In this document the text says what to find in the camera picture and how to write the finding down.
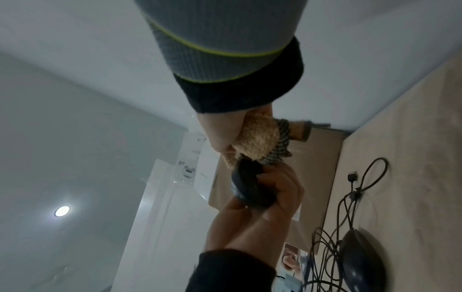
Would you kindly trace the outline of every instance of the hand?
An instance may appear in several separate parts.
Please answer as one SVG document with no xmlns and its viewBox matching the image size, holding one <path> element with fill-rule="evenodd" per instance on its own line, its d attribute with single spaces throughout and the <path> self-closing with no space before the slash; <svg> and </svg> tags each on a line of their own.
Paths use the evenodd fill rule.
<svg viewBox="0 0 462 292">
<path fill-rule="evenodd" d="M 304 190 L 294 170 L 283 163 L 264 168 L 260 183 L 277 191 L 277 201 L 264 211 L 247 208 L 233 197 L 215 217 L 205 251 L 235 249 L 276 267 L 292 216 Z"/>
</svg>

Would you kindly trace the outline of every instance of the recessed light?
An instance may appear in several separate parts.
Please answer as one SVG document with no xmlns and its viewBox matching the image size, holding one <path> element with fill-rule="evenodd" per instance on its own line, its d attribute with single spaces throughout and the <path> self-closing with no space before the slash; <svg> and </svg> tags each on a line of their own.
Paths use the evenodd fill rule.
<svg viewBox="0 0 462 292">
<path fill-rule="evenodd" d="M 54 215 L 56 217 L 62 217 L 64 215 L 66 215 L 67 213 L 69 213 L 69 206 L 62 206 L 62 207 L 59 207 L 58 210 L 56 210 L 56 212 L 54 212 Z"/>
</svg>

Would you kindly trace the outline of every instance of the black mouse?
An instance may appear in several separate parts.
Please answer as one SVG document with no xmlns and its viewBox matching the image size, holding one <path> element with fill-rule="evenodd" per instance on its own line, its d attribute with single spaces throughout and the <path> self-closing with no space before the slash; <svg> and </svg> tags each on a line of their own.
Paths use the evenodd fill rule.
<svg viewBox="0 0 462 292">
<path fill-rule="evenodd" d="M 231 190 L 250 208 L 266 209 L 276 201 L 276 192 L 257 180 L 263 165 L 248 158 L 241 159 L 231 173 Z"/>
<path fill-rule="evenodd" d="M 379 254 L 356 229 L 351 229 L 339 244 L 338 269 L 352 292 L 383 292 L 385 266 Z"/>
</svg>

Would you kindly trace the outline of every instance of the cord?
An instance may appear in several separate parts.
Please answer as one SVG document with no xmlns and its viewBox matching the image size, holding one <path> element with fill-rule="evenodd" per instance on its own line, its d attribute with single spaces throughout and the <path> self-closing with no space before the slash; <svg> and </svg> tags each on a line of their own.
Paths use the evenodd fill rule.
<svg viewBox="0 0 462 292">
<path fill-rule="evenodd" d="M 382 173 L 370 185 L 364 187 L 363 186 L 364 181 L 365 181 L 365 178 L 369 170 L 378 161 L 384 162 L 385 166 L 384 166 Z M 342 274 L 339 273 L 339 277 L 337 279 L 334 277 L 334 267 L 338 266 L 338 264 L 340 263 L 340 260 L 338 258 L 339 257 L 338 246 L 340 245 L 340 242 L 341 242 L 341 240 L 339 240 L 339 230 L 344 225 L 345 222 L 348 222 L 349 229 L 353 229 L 353 222 L 355 219 L 355 213 L 356 213 L 356 207 L 357 207 L 358 201 L 361 199 L 363 193 L 366 190 L 375 186 L 385 176 L 388 170 L 388 166 L 389 166 L 389 162 L 386 158 L 379 157 L 373 160 L 372 163 L 366 168 L 366 171 L 361 177 L 361 182 L 359 184 L 359 187 L 357 188 L 353 187 L 353 182 L 357 179 L 356 173 L 354 176 L 352 176 L 352 173 L 348 175 L 348 181 L 350 181 L 351 183 L 350 193 L 346 194 L 337 205 L 337 227 L 330 235 L 325 230 L 318 227 L 314 230 L 311 236 L 311 248 L 309 251 L 309 256 L 311 258 L 310 271 L 313 273 L 313 280 L 306 282 L 302 287 L 300 287 L 300 292 L 308 285 L 311 285 L 311 292 L 314 291 L 315 286 L 316 286 L 316 292 L 321 292 L 321 291 L 322 292 L 332 292 L 334 288 L 336 289 L 337 292 L 339 291 L 348 292 L 347 290 L 342 288 L 342 283 L 343 283 Z M 342 206 L 345 208 L 346 214 L 345 214 L 345 217 L 340 222 L 340 209 Z M 314 259 L 314 248 L 316 245 L 319 245 L 320 247 L 321 245 L 324 245 L 324 249 L 322 251 L 322 257 L 321 257 L 321 267 L 319 270 L 316 265 L 316 261 Z M 332 267 L 330 271 L 328 271 L 327 262 L 330 259 L 332 259 Z M 322 280 L 324 277 L 324 274 L 329 278 L 330 281 Z"/>
</svg>

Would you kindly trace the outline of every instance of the photo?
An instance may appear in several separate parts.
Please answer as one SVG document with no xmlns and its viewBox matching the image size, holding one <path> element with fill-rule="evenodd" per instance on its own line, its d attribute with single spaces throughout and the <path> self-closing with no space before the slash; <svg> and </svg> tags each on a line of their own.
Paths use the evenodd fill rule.
<svg viewBox="0 0 462 292">
<path fill-rule="evenodd" d="M 308 253 L 288 243 L 284 245 L 276 266 L 274 292 L 299 292 L 307 272 Z"/>
</svg>

